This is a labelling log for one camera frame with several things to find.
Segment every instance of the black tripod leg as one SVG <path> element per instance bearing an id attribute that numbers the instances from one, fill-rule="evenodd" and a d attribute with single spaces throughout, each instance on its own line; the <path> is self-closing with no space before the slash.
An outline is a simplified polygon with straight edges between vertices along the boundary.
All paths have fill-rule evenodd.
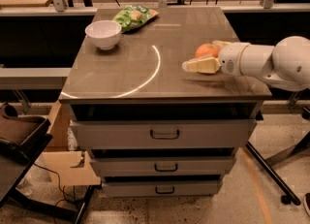
<path id="1" fill-rule="evenodd" d="M 291 188 L 282 180 L 281 177 L 272 169 L 272 167 L 262 158 L 260 153 L 250 144 L 246 144 L 247 149 L 252 153 L 252 155 L 259 161 L 263 168 L 268 172 L 272 179 L 279 185 L 286 196 L 297 206 L 301 204 L 300 199 L 291 190 Z"/>

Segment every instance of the drawer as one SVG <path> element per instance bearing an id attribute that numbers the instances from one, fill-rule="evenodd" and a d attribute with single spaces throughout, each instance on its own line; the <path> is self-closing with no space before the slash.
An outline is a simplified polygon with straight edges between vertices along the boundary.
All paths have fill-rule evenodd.
<path id="1" fill-rule="evenodd" d="M 233 156 L 173 158 L 101 158 L 91 166 L 100 178 L 106 176 L 181 176 L 220 175 L 229 173 Z"/>
<path id="2" fill-rule="evenodd" d="M 103 183 L 103 190 L 107 197 L 209 196 L 217 194 L 221 186 L 221 180 L 132 182 Z"/>
<path id="3" fill-rule="evenodd" d="M 255 125 L 254 119 L 238 119 L 135 124 L 75 121 L 71 127 L 82 148 L 118 149 L 240 147 Z"/>

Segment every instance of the green chip bag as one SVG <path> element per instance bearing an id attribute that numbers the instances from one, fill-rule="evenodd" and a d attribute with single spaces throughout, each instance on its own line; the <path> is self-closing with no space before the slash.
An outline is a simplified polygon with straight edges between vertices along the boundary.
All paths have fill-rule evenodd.
<path id="1" fill-rule="evenodd" d="M 122 26 L 122 33 L 140 28 L 145 25 L 151 18 L 155 17 L 158 12 L 141 5 L 127 5 L 121 10 L 113 20 Z"/>

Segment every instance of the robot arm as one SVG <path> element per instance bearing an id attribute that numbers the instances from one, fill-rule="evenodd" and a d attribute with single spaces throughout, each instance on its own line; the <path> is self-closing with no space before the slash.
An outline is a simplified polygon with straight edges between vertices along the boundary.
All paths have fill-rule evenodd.
<path id="1" fill-rule="evenodd" d="M 288 37 L 276 46 L 231 43 L 219 53 L 221 70 L 232 76 L 251 76 L 288 91 L 310 88 L 310 41 Z"/>

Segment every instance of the gray countertop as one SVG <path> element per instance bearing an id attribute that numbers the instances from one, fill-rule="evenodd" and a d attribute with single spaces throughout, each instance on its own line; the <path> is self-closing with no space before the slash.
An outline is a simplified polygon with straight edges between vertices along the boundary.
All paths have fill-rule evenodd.
<path id="1" fill-rule="evenodd" d="M 220 8 L 163 8 L 142 28 L 122 34 L 118 45 L 100 50 L 84 39 L 59 100 L 63 104 L 118 100 L 249 101 L 271 97 L 253 78 L 186 73 L 182 63 L 203 43 L 236 42 Z M 98 10 L 94 21 L 119 10 Z"/>

